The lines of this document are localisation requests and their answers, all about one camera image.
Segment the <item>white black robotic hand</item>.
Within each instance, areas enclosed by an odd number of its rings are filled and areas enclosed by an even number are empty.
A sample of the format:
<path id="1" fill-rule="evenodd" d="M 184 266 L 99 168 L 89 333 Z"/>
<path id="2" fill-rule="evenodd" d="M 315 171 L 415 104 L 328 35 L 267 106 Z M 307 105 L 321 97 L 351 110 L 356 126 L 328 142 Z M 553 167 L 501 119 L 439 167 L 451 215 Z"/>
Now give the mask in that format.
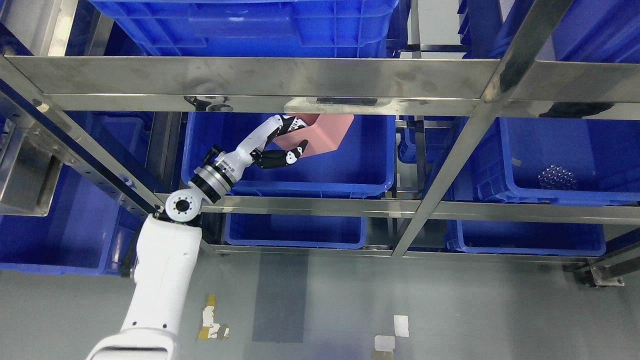
<path id="1" fill-rule="evenodd" d="M 276 169 L 295 164 L 309 144 L 303 140 L 290 150 L 266 150 L 276 137 L 308 128 L 301 118 L 288 115 L 273 115 L 256 127 L 234 151 L 226 153 L 213 146 L 202 161 L 202 167 L 217 167 L 230 173 L 243 173 L 247 167 L 256 164 L 261 169 Z"/>

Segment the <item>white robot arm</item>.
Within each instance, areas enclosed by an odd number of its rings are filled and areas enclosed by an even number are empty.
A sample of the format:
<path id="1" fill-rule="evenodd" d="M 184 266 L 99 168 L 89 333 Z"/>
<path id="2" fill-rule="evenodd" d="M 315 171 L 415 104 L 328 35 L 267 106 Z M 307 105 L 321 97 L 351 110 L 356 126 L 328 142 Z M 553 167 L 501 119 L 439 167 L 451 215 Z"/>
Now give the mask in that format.
<path id="1" fill-rule="evenodd" d="M 277 137 L 304 130 L 317 121 L 311 114 L 275 114 L 231 152 L 213 146 L 185 189 L 171 193 L 162 210 L 148 215 L 135 246 L 135 290 L 118 333 L 93 347 L 89 360 L 176 360 L 179 326 L 202 241 L 195 223 L 203 205 L 214 205 L 242 178 L 246 168 L 290 167 L 309 145 L 268 150 Z"/>

